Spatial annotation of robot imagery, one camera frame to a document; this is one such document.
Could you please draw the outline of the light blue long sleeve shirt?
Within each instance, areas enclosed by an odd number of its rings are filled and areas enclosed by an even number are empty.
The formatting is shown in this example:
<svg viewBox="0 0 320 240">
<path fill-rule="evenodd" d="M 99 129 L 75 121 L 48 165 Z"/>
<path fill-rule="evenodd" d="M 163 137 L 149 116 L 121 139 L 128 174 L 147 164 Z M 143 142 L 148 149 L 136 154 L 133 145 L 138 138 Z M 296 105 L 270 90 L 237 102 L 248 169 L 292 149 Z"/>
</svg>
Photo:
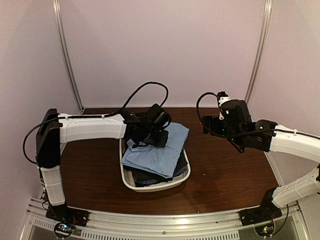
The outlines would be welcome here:
<svg viewBox="0 0 320 240">
<path fill-rule="evenodd" d="M 184 150 L 189 129 L 180 123 L 173 122 L 166 130 L 168 138 L 164 148 L 153 145 L 134 148 L 134 142 L 129 140 L 121 164 L 124 167 L 143 170 L 165 179 L 173 177 Z"/>
</svg>

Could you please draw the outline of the white plastic basket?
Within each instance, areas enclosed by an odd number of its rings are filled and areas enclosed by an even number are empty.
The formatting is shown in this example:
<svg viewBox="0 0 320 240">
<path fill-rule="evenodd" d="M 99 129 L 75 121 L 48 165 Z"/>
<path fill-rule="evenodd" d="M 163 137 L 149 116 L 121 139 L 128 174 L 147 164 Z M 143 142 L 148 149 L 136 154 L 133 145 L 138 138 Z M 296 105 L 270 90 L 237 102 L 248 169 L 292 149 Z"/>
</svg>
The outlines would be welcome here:
<svg viewBox="0 0 320 240">
<path fill-rule="evenodd" d="M 123 183 L 128 188 L 130 188 L 136 192 L 149 193 L 149 192 L 157 192 L 157 191 L 163 191 L 163 190 L 167 190 L 170 188 L 174 188 L 174 187 L 182 184 L 182 182 L 187 180 L 187 178 L 190 176 L 191 167 L 188 166 L 188 171 L 186 173 L 184 173 L 181 176 L 175 177 L 172 181 L 161 182 L 158 184 L 152 184 L 152 185 L 145 186 L 145 187 L 136 187 L 132 173 L 130 171 L 126 171 L 124 169 L 124 166 L 121 164 L 122 157 L 123 157 L 124 153 L 126 152 L 127 148 L 128 148 L 127 142 L 125 142 L 124 140 L 121 139 L 119 141 L 119 160 L 120 160 L 121 177 L 122 177 Z M 185 148 L 184 148 L 184 156 L 185 156 L 187 163 L 189 163 Z"/>
</svg>

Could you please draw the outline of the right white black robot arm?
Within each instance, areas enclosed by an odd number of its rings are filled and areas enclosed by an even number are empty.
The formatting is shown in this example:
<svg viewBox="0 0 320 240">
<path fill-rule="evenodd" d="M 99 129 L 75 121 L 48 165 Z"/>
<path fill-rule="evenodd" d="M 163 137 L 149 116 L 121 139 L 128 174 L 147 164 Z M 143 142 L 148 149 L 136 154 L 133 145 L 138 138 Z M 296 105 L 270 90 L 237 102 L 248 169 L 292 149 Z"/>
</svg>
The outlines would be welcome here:
<svg viewBox="0 0 320 240">
<path fill-rule="evenodd" d="M 226 139 L 239 153 L 252 148 L 263 152 L 285 153 L 320 161 L 320 138 L 290 129 L 270 120 L 253 122 L 243 100 L 220 100 L 219 115 L 199 115 L 204 134 Z M 276 209 L 320 191 L 320 168 L 284 186 L 266 192 L 256 210 L 259 220 L 268 220 Z"/>
</svg>

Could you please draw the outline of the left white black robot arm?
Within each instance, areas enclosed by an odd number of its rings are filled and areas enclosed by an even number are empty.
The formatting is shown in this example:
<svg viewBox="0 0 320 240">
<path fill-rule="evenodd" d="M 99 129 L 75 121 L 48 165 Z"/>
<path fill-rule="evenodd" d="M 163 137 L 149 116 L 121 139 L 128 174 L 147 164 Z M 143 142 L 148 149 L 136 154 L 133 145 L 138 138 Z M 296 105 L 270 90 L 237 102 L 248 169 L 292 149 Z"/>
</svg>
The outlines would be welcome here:
<svg viewBox="0 0 320 240">
<path fill-rule="evenodd" d="M 152 145 L 164 148 L 171 123 L 171 116 L 158 104 L 146 112 L 128 111 L 96 114 L 59 114 L 55 108 L 49 109 L 37 127 L 36 164 L 40 169 L 49 206 L 61 222 L 72 218 L 64 195 L 60 171 L 60 145 L 91 139 L 132 140 L 137 146 Z"/>
</svg>

